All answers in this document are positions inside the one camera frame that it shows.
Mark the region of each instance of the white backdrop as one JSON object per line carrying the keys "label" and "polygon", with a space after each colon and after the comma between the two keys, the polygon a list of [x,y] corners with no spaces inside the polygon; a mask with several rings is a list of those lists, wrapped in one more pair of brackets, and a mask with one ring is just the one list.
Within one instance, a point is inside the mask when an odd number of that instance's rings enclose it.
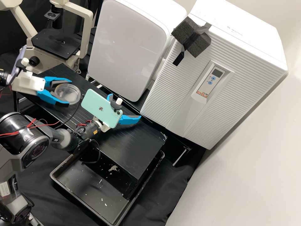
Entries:
{"label": "white backdrop", "polygon": [[207,151],[167,226],[301,225],[301,1],[231,2],[278,29],[290,73]]}

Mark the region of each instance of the petri dish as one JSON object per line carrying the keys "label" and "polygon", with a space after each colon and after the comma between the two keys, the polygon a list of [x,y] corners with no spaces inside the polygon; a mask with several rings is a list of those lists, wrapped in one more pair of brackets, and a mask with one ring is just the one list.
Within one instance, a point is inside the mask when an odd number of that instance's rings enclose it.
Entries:
{"label": "petri dish", "polygon": [[63,83],[58,85],[54,93],[57,98],[63,101],[68,101],[70,105],[76,104],[81,99],[81,92],[75,85]]}

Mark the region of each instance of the plastic tray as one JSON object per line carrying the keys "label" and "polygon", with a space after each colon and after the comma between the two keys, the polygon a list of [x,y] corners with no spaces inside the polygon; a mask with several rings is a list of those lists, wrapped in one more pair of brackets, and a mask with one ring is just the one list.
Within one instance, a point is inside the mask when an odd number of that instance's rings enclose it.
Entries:
{"label": "plastic tray", "polygon": [[[91,166],[88,166],[89,164],[83,164],[80,161],[82,157],[82,153],[79,155],[71,154],[51,172],[51,179],[106,224],[118,226],[164,158],[164,153],[162,151],[158,152],[147,168],[142,182],[139,183],[135,193],[129,200],[124,198],[120,188],[118,190],[112,186],[105,177],[101,177],[93,171]],[[113,164],[104,155],[96,164],[99,164],[101,168],[104,161],[107,164]],[[110,175],[114,176],[115,172],[118,171],[111,170],[110,173],[112,174]],[[124,187],[128,186],[125,181],[121,180],[120,183],[124,183]]]}

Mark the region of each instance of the display screen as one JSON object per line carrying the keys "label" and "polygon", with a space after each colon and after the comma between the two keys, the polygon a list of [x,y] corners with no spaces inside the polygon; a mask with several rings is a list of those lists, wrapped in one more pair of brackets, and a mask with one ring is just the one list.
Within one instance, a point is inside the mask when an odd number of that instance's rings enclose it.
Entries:
{"label": "display screen", "polygon": [[212,74],[216,77],[221,77],[223,73],[217,69],[214,69]]}

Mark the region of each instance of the white appliance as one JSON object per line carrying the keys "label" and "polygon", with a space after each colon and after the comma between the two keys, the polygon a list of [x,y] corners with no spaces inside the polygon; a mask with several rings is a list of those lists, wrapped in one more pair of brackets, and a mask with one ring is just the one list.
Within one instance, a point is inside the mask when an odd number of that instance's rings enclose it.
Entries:
{"label": "white appliance", "polygon": [[173,0],[105,0],[88,74],[123,97],[137,101],[187,16]]}
{"label": "white appliance", "polygon": [[185,51],[175,66],[182,47],[175,41],[141,114],[211,149],[287,74],[287,64],[276,28],[225,0],[198,0],[188,16],[212,25],[211,45],[196,58]]}

